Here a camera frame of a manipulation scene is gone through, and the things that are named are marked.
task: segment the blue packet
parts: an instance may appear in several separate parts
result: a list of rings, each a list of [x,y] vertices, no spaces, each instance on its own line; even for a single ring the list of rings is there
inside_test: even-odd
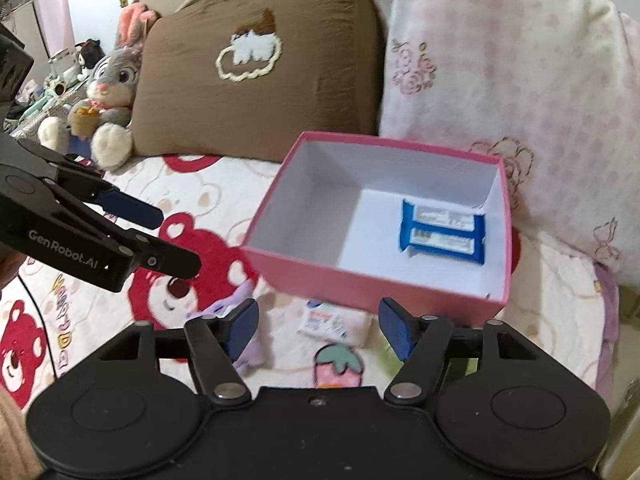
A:
[[[484,215],[402,201],[400,250],[452,256],[484,265]]]

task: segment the bunny foot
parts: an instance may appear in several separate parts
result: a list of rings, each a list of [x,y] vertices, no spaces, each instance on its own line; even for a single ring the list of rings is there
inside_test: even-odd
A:
[[[58,117],[45,118],[38,128],[38,140],[45,148],[57,153],[66,153],[69,147],[69,133]]]
[[[133,149],[131,132],[113,123],[103,124],[91,141],[92,159],[104,170],[122,166]]]

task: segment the gray rabbit plush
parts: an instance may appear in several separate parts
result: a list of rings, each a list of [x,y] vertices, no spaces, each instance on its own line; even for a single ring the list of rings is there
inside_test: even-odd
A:
[[[112,170],[126,162],[133,148],[128,126],[140,79],[142,48],[158,17],[140,3],[122,10],[114,51],[94,67],[87,81],[87,99],[71,108],[66,123],[57,117],[42,121],[38,138],[43,146],[59,153],[75,153],[79,151],[74,150],[78,142],[90,142],[91,158],[101,168]],[[81,114],[95,118],[95,129],[88,133],[74,130]]]

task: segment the bedspread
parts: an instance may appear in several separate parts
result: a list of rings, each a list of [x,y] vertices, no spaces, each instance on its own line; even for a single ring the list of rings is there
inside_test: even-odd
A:
[[[313,387],[331,380],[327,355],[350,363],[350,384],[372,384],[382,391],[399,362],[376,322],[363,349],[334,348],[318,358],[325,344],[296,333],[306,299],[273,290],[238,248],[277,170],[268,162],[168,156],[136,160],[108,174],[125,192],[162,209],[164,223],[152,234],[198,252],[202,271],[184,282],[138,269],[116,294],[28,259],[20,270],[28,291],[15,280],[0,299],[2,386],[26,408],[53,380],[52,367],[57,375],[65,373],[133,320],[151,320],[156,328],[182,326],[189,314],[250,280],[256,284],[257,337],[265,361],[257,367],[249,362],[245,380],[254,395],[263,385]],[[594,386],[604,301],[593,264],[531,236],[516,240],[511,299],[500,316]],[[161,360],[160,365],[192,384],[186,364]]]

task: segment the brown pillow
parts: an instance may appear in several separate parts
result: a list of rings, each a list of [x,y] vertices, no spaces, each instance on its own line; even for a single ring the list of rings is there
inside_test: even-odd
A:
[[[371,0],[201,0],[149,34],[135,152],[281,161],[305,130],[374,135],[383,52]]]

